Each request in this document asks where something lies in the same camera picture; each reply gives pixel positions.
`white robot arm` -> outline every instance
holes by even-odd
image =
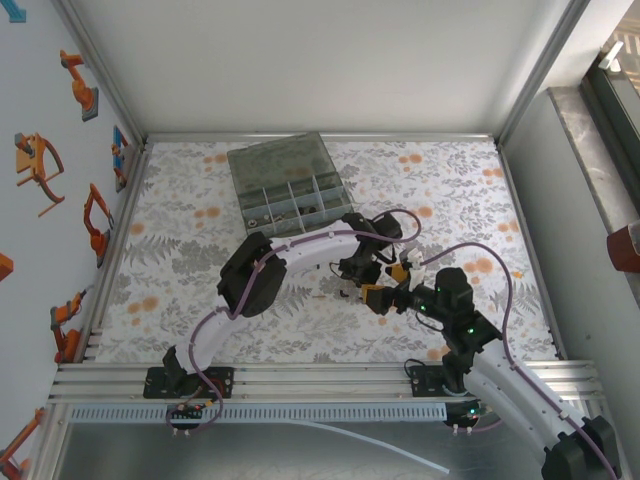
[[[393,306],[398,313],[410,309],[442,323],[442,335],[451,349],[443,358],[445,391],[456,396],[468,391],[491,405],[530,446],[544,480],[620,478],[611,425],[602,417],[584,418],[512,359],[502,333],[475,310],[473,289],[462,269],[440,270],[435,288],[428,288],[422,282],[426,262],[412,251],[402,264],[387,269],[397,287],[376,285],[381,273],[378,260],[388,260],[380,252],[416,236],[402,239],[390,212],[373,220],[347,214],[322,230],[290,238],[250,235],[221,270],[214,310],[218,315],[205,318],[163,359],[174,389],[179,391],[186,376],[210,365],[231,333],[229,319],[258,315],[273,303],[286,274],[338,262],[342,278],[362,287],[363,300],[374,312],[384,315]]]

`gray leaf pattern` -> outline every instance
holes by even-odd
[[[226,154],[248,145],[153,146],[102,324],[98,362],[159,363],[211,310],[220,268],[246,237]],[[371,218],[404,207],[419,216],[423,230],[414,246],[425,258],[462,241],[497,250],[515,288],[508,332],[514,353],[554,358],[491,142],[327,143],[327,150],[357,211]],[[409,235],[413,221],[397,218]],[[500,267],[483,251],[463,249],[430,264],[426,281],[454,265],[467,272],[477,308],[499,326],[507,296]],[[384,276],[381,281],[392,284]],[[269,310],[238,322],[215,361],[395,362],[437,360],[445,353],[440,335],[408,315],[374,314],[362,304],[360,289],[321,265],[287,278]]]

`floral tablecloth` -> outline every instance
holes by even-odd
[[[125,253],[112,289],[97,362],[159,363],[214,304],[219,270],[246,237],[226,152],[247,143],[153,146]],[[517,356],[553,359],[513,203],[493,143],[327,143],[356,211],[371,218],[395,207],[423,223],[428,258],[462,241],[492,247],[513,276],[509,340]],[[405,234],[412,219],[397,217]],[[467,248],[429,266],[464,268],[477,308],[496,325],[507,287],[495,260]],[[438,360],[441,336],[410,314],[372,313],[360,292],[328,265],[288,278],[275,304],[242,323],[219,362],[395,362]]]

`gray floor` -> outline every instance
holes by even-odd
[[[501,426],[453,437],[442,424],[341,424],[451,469],[449,476],[396,453],[294,425],[218,425],[190,439],[164,426],[76,425],[63,480],[539,480],[526,446]]]

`white cable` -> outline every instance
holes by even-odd
[[[352,438],[356,438],[358,440],[361,440],[363,442],[367,442],[367,443],[371,443],[372,445],[377,445],[378,447],[382,447],[382,448],[386,448],[387,450],[391,450],[392,452],[395,453],[399,453],[400,455],[403,455],[415,462],[421,463],[422,465],[425,465],[427,467],[431,467],[435,470],[438,470],[442,473],[444,473],[445,475],[449,475],[449,469],[446,467],[443,467],[441,465],[438,465],[437,463],[433,463],[430,462],[429,460],[426,460],[422,457],[419,457],[417,455],[414,455],[413,453],[409,453],[406,450],[402,450],[401,448],[398,447],[394,447],[393,445],[383,442],[381,440],[376,440],[374,438],[371,437],[365,437],[364,435],[360,435],[358,433],[354,433],[354,432],[350,432],[349,430],[344,430],[342,428],[337,428],[337,427],[332,427],[330,425],[325,425],[323,423],[315,423],[315,422],[301,422],[301,421],[297,421],[297,420],[287,420],[284,423],[288,423],[288,424],[292,424],[292,425],[300,425],[302,427],[313,427],[313,428],[319,428],[321,430],[328,430],[330,432],[334,432],[334,433],[339,433],[340,435],[346,435],[347,437],[352,437]]]

